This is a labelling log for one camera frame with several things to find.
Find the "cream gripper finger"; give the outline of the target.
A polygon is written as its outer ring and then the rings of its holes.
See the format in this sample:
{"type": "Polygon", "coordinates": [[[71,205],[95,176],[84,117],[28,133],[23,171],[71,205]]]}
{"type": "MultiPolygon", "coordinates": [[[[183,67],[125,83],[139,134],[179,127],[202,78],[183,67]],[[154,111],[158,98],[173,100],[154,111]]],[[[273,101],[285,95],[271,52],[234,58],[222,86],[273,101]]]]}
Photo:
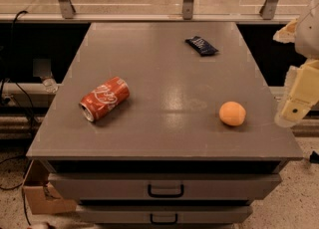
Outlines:
{"type": "Polygon", "coordinates": [[[284,93],[274,121],[281,127],[299,123],[319,102],[319,61],[308,59],[299,68],[291,66],[286,74],[284,93]]]}
{"type": "Polygon", "coordinates": [[[291,20],[288,24],[274,34],[273,40],[284,44],[294,43],[296,26],[297,20],[291,20]]]}

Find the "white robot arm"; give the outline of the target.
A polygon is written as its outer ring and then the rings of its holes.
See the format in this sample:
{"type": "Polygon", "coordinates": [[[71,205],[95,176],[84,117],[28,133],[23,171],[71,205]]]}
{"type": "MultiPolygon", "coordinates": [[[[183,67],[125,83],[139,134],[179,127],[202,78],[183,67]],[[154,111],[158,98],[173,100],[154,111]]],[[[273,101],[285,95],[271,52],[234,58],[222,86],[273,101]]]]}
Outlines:
{"type": "Polygon", "coordinates": [[[319,1],[311,0],[297,19],[275,33],[273,40],[293,43],[295,51],[306,58],[300,67],[289,68],[274,119],[281,127],[291,127],[319,102],[319,1]]]}

